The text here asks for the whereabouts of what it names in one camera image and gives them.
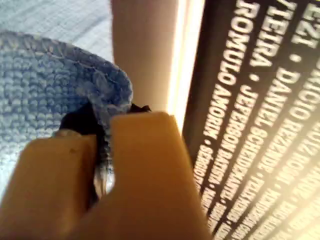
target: black fabric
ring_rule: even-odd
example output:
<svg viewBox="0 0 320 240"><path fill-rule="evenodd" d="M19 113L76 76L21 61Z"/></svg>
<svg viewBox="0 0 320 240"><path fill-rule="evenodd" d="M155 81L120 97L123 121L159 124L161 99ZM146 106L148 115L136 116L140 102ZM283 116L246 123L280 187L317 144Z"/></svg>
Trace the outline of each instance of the black fabric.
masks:
<svg viewBox="0 0 320 240"><path fill-rule="evenodd" d="M151 112L149 106L146 105L139 107L133 103L128 113L145 112ZM104 135L104 130L96 120L91 103L87 103L77 111L70 112L65 115L61 121L59 129L70 129L80 133L81 135L94 134L97 136L98 143L101 142Z"/></svg>

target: blue crocheted fabric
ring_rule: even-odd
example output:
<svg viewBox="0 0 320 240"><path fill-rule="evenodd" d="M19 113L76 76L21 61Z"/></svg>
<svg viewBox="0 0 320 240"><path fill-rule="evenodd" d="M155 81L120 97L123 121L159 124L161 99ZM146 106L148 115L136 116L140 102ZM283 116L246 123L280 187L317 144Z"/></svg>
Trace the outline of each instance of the blue crocheted fabric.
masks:
<svg viewBox="0 0 320 240"><path fill-rule="evenodd" d="M126 113L132 97L126 74L94 54L47 38L0 32L0 199L26 143L51 136L66 113L88 101L109 141L110 118Z"/></svg>

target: beige surface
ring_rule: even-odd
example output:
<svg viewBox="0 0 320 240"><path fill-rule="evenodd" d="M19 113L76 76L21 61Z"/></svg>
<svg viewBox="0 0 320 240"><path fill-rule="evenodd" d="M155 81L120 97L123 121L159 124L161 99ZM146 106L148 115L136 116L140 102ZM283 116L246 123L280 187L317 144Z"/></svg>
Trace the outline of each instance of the beige surface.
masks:
<svg viewBox="0 0 320 240"><path fill-rule="evenodd" d="M166 111L178 0L113 0L114 60L133 83L134 102Z"/></svg>
<svg viewBox="0 0 320 240"><path fill-rule="evenodd" d="M0 239L211 239L174 118L118 116L111 131L115 185L89 212L95 138L31 142L0 206Z"/></svg>

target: black poster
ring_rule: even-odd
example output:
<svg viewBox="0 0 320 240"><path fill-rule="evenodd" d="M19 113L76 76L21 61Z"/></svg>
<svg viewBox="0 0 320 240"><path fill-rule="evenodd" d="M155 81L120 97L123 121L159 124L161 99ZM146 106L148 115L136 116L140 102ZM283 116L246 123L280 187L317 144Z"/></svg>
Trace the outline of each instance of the black poster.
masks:
<svg viewBox="0 0 320 240"><path fill-rule="evenodd" d="M319 41L319 0L206 1L183 136L213 239L320 239Z"/></svg>

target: gray carpet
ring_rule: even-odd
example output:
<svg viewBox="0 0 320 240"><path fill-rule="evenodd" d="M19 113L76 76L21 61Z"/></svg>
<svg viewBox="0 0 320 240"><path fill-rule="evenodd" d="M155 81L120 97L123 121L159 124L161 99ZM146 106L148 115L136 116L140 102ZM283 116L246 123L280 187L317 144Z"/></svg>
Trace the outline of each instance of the gray carpet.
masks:
<svg viewBox="0 0 320 240"><path fill-rule="evenodd" d="M110 0L0 0L0 30L71 43L113 62Z"/></svg>

